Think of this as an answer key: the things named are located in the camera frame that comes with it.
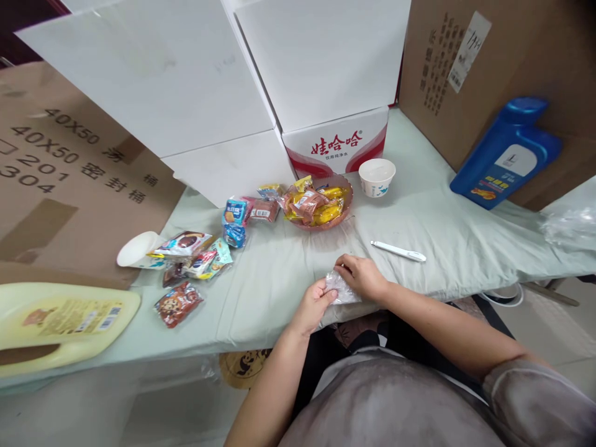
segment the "white pen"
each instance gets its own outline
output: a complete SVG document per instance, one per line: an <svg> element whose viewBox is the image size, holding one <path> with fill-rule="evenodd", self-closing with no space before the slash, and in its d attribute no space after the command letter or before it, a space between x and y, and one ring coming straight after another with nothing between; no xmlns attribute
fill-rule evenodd
<svg viewBox="0 0 596 447"><path fill-rule="evenodd" d="M427 260L425 255L417 251L404 250L403 248L397 248L396 246L378 241L371 241L371 245L374 245L375 247L380 248L382 250L390 251L391 253L395 253L396 255L403 256L404 258L411 259L412 261L424 262Z"/></svg>

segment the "yellow plastic jug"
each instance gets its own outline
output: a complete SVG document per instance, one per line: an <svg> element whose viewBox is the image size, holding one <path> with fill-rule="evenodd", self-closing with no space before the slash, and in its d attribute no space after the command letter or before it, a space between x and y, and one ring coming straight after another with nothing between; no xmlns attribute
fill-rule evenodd
<svg viewBox="0 0 596 447"><path fill-rule="evenodd" d="M134 292L17 282L0 285L0 377L95 357L137 313Z"/></svg>

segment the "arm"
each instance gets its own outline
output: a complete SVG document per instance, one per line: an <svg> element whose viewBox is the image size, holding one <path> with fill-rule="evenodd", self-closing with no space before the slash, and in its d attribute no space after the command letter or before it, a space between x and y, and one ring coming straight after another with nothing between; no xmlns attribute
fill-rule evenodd
<svg viewBox="0 0 596 447"><path fill-rule="evenodd" d="M309 346L337 291L323 293L325 280L310 286L242 403L225 446L274 446L287 429Z"/></svg>
<svg viewBox="0 0 596 447"><path fill-rule="evenodd" d="M440 301L387 281L372 260L341 256L336 271L361 296L389 309L412 326L459 369L483 380L513 359L544 361L488 324Z"/></svg>

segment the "tablecloth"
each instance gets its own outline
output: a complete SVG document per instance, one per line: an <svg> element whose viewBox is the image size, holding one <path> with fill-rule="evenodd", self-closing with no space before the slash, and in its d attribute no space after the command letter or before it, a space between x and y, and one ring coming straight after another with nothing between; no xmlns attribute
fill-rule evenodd
<svg viewBox="0 0 596 447"><path fill-rule="evenodd" d="M163 272L143 271L132 288L142 295L141 307L112 346L87 361L2 379L0 388L121 362L272 347L306 287L342 253L370 257L386 278L441 301L518 281L596 272L596 242L549 245L538 214L507 201L487 211L451 192L453 170L397 109L389 113L384 157L397 168L387 194L367 198L358 174L346 174L354 201L350 215L333 230L303 232L281 217L274 224L251 225L248 245L233 251L233 267L199 283L205 302L177 328L167 329L153 310L165 292ZM221 213L188 189L163 235L220 234ZM419 251L427 261L379 250L371 240ZM331 306L322 324L373 310L370 303Z"/></svg>

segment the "pink bowl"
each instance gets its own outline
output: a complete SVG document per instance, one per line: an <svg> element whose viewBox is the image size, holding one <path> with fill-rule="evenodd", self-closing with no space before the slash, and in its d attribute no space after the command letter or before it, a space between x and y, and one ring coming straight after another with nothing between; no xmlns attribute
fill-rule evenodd
<svg viewBox="0 0 596 447"><path fill-rule="evenodd" d="M350 184L350 182L345 177L340 176L338 174L334 174L327 177L315 178L312 180L312 185L315 189L324 186L342 187L347 189L348 195L343 198L343 212L341 213L341 215L333 219L331 222L324 223L323 225L319 225L317 227L309 227L307 225L304 225L303 223L295 222L293 220L291 220L290 222L292 222L292 224L304 231L319 232L330 230L331 228L336 227L337 225L342 223L346 216L349 214L350 207L352 205L352 199L354 198L354 190L352 189L352 185Z"/></svg>

